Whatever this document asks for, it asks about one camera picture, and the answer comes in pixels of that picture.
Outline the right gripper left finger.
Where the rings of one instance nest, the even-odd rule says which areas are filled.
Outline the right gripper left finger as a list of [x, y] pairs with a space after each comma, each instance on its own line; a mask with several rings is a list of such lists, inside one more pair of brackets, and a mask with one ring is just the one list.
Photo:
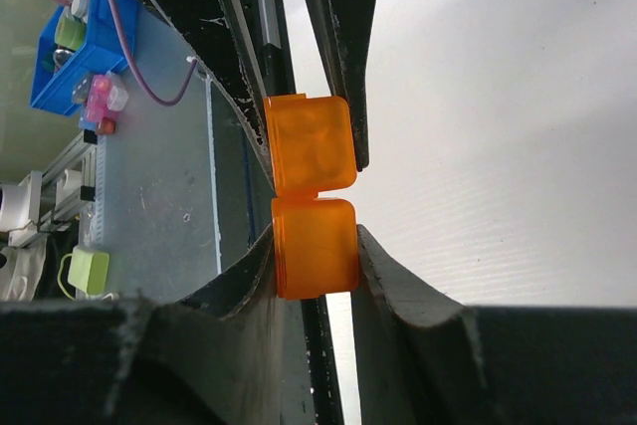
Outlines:
[[285, 307], [274, 235], [188, 297], [5, 302], [5, 424], [276, 424]]

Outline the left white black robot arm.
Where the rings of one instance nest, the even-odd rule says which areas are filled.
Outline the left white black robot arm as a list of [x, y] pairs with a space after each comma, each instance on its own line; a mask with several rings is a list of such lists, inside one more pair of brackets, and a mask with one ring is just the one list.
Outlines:
[[[241, 0], [149, 0], [233, 108], [266, 177], [273, 176], [266, 87]], [[376, 0], [306, 0], [331, 92], [347, 100], [356, 167], [369, 164], [366, 66]]]

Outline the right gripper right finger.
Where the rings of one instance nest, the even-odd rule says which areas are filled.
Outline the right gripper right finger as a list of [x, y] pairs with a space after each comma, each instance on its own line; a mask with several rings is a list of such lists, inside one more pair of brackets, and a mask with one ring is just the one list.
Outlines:
[[366, 424], [632, 424], [630, 308], [465, 306], [358, 232], [351, 310]]

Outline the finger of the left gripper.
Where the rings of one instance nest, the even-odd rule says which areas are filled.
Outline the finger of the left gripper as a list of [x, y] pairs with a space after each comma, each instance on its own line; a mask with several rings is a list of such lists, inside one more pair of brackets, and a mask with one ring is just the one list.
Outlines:
[[376, 0], [306, 0], [330, 92], [345, 99], [356, 167], [369, 164], [366, 67]]
[[266, 89], [240, 0], [150, 0], [180, 34], [234, 110], [261, 168], [274, 182]]

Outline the orange pill organizer box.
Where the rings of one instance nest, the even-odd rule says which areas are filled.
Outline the orange pill organizer box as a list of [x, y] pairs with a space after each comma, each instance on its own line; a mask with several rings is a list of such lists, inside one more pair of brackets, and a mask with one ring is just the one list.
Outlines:
[[275, 197], [272, 223], [277, 293], [308, 300], [359, 284], [353, 205], [330, 192], [357, 177], [349, 106], [341, 97], [264, 101]]

